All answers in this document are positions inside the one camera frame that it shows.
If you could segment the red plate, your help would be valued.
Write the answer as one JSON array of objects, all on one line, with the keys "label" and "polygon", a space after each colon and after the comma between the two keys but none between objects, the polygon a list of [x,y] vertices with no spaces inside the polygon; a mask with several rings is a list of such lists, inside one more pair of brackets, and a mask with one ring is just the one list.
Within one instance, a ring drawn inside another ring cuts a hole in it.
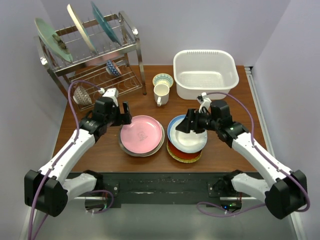
[{"label": "red plate", "polygon": [[179,159],[191,160],[191,159],[195,159],[195,158],[201,156],[201,154],[202,154],[201,150],[198,152],[195,152],[195,153],[186,153],[186,152],[183,152],[183,151],[177,149],[170,141],[168,141],[167,143],[168,143],[168,147],[169,147],[170,151]]}]

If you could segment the cream rimmed racked plate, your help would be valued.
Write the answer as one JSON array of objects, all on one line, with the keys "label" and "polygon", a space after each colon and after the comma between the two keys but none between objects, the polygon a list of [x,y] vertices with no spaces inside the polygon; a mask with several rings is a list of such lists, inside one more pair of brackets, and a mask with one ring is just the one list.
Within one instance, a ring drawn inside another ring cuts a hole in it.
[{"label": "cream rimmed racked plate", "polygon": [[76,12],[74,11],[74,9],[72,8],[72,6],[70,4],[67,5],[66,9],[67,9],[68,14],[71,17],[75,27],[76,27],[76,29],[78,30],[82,39],[84,40],[84,42],[88,46],[90,52],[92,54],[96,55],[98,52],[97,52],[95,46],[93,45],[93,43],[92,43],[92,41],[86,31],[86,28],[84,27],[83,23],[81,22],[79,16],[76,14]]}]

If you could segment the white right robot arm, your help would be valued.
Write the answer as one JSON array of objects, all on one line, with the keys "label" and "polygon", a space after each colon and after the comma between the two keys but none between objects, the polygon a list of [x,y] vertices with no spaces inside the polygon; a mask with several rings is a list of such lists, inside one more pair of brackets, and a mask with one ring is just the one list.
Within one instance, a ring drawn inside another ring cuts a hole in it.
[{"label": "white right robot arm", "polygon": [[245,126],[233,120],[224,100],[201,98],[199,101],[200,108],[188,109],[175,129],[185,134],[216,132],[222,142],[242,155],[262,177],[256,179],[240,170],[233,171],[222,185],[227,196],[240,192],[254,197],[280,220],[310,208],[307,177],[302,171],[292,171],[266,151]]}]

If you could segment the green floral racked plate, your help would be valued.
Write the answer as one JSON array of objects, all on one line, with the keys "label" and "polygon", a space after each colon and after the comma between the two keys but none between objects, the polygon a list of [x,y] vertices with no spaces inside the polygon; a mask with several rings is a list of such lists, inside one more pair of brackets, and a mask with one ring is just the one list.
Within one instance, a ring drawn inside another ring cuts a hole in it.
[{"label": "green floral racked plate", "polygon": [[71,63],[73,61],[73,57],[66,44],[55,32],[53,27],[39,17],[36,17],[34,19],[34,23],[37,28],[38,36],[47,46],[47,48],[51,50],[60,59]]}]

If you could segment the yellow woven rim plate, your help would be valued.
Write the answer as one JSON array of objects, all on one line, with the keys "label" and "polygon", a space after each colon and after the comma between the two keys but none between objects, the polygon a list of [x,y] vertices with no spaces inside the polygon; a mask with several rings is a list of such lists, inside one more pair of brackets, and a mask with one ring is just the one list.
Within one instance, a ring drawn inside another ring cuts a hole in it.
[{"label": "yellow woven rim plate", "polygon": [[202,156],[202,151],[199,151],[197,153],[189,153],[189,154],[186,154],[186,155],[191,155],[191,158],[189,157],[188,159],[185,159],[185,158],[180,158],[178,157],[170,148],[170,145],[169,145],[169,142],[167,142],[166,144],[166,149],[169,153],[169,155],[175,159],[176,161],[178,162],[181,162],[181,163],[185,163],[185,164],[191,164],[191,163],[195,163],[197,162],[201,156]]}]

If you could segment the cream ceramic mug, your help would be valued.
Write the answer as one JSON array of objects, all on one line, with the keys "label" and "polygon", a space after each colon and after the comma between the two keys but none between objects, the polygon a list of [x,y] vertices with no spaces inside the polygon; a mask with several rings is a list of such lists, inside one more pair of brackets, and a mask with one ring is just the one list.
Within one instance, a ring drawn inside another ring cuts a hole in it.
[{"label": "cream ceramic mug", "polygon": [[166,105],[169,101],[170,88],[164,83],[157,84],[153,88],[154,100],[158,107]]}]

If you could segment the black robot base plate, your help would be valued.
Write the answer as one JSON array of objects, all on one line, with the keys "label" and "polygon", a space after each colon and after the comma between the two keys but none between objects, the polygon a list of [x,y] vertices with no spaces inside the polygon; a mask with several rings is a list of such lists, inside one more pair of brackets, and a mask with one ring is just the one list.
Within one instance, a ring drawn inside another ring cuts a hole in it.
[{"label": "black robot base plate", "polygon": [[235,212],[244,206],[245,193],[227,188],[225,172],[102,172],[95,189],[106,193],[88,194],[87,203],[112,204],[120,208],[125,204],[195,205],[209,202]]}]

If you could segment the blue zigzag bowl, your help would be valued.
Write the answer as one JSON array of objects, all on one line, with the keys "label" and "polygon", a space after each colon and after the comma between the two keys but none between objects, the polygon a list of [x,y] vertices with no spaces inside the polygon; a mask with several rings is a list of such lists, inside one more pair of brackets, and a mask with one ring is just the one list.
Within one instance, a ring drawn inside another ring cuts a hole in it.
[{"label": "blue zigzag bowl", "polygon": [[115,64],[114,61],[112,60],[108,60],[106,62],[106,71],[110,74],[113,75],[115,77],[120,77],[122,75],[120,69],[118,68],[118,66]]}]

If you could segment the steel dish rack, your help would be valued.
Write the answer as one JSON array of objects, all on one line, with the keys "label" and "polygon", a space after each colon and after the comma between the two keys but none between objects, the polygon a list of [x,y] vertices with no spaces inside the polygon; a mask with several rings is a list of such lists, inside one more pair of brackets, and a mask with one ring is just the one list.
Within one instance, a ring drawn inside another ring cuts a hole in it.
[{"label": "steel dish rack", "polygon": [[[34,40],[41,65],[64,96],[67,95],[69,85],[76,80],[87,81],[104,89],[117,88],[119,95],[125,95],[135,90],[141,90],[142,94],[146,95],[146,78],[138,29],[124,11],[106,15],[104,18],[120,38],[122,46],[108,39],[96,19],[89,19],[83,22],[83,26],[86,28],[97,54],[91,53],[73,24],[55,30],[67,46],[73,61],[67,62],[57,57],[47,48],[39,35],[36,35]],[[86,61],[89,59],[109,53],[118,55],[110,60],[118,66],[122,73],[121,76],[114,76],[106,71],[107,61],[86,65]]]}]

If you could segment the white paper plate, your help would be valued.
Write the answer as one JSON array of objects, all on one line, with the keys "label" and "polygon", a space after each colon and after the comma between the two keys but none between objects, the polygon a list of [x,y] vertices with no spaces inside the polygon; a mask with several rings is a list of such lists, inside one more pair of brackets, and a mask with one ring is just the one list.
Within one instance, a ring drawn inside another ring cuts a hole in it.
[{"label": "white paper plate", "polygon": [[207,132],[184,133],[175,130],[176,126],[181,123],[182,120],[175,122],[170,131],[171,143],[180,151],[185,153],[196,153],[201,151],[207,144],[208,134]]}]

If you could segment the white plastic bin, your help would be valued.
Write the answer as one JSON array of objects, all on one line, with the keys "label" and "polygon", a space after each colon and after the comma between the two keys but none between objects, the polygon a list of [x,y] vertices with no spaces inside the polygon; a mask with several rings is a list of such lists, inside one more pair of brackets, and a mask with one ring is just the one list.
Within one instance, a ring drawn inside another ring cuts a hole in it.
[{"label": "white plastic bin", "polygon": [[234,58],[223,50],[179,51],[173,58],[178,96],[195,100],[203,92],[229,93],[239,83]]}]

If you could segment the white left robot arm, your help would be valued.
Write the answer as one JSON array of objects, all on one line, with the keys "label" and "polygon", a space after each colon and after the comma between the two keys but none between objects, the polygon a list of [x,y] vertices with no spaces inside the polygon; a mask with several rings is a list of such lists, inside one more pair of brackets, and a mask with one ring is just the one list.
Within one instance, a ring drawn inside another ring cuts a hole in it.
[{"label": "white left robot arm", "polygon": [[120,111],[115,97],[100,97],[81,119],[61,150],[38,171],[24,176],[24,203],[52,217],[58,216],[72,199],[90,193],[99,196],[104,190],[103,177],[92,170],[68,179],[68,175],[84,155],[103,136],[108,127],[129,125],[132,116],[128,102]]}]

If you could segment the teal patterned small bowl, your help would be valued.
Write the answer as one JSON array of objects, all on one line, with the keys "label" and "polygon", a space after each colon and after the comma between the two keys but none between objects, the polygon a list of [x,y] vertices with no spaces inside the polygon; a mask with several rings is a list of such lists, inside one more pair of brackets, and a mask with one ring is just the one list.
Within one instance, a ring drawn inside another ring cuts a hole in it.
[{"label": "teal patterned small bowl", "polygon": [[165,84],[169,88],[171,88],[173,86],[174,79],[171,75],[169,75],[167,73],[159,73],[153,77],[152,83],[154,86],[159,85],[159,84]]}]

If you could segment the teal racked plate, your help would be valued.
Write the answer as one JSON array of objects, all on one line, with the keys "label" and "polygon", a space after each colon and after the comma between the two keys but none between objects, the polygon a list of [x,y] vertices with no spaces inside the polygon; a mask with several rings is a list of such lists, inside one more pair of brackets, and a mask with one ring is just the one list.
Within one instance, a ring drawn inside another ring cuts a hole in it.
[{"label": "teal racked plate", "polygon": [[109,37],[109,39],[113,42],[113,43],[117,43],[120,46],[122,46],[121,41],[118,39],[116,33],[114,32],[114,30],[111,28],[111,26],[109,25],[109,23],[106,21],[106,19],[104,18],[103,14],[101,13],[101,11],[98,9],[98,7],[95,5],[95,3],[93,1],[90,2],[91,7],[92,7],[92,13],[93,16],[95,17],[96,21],[98,22],[98,24],[101,26],[102,30],[107,34],[107,36]]}]

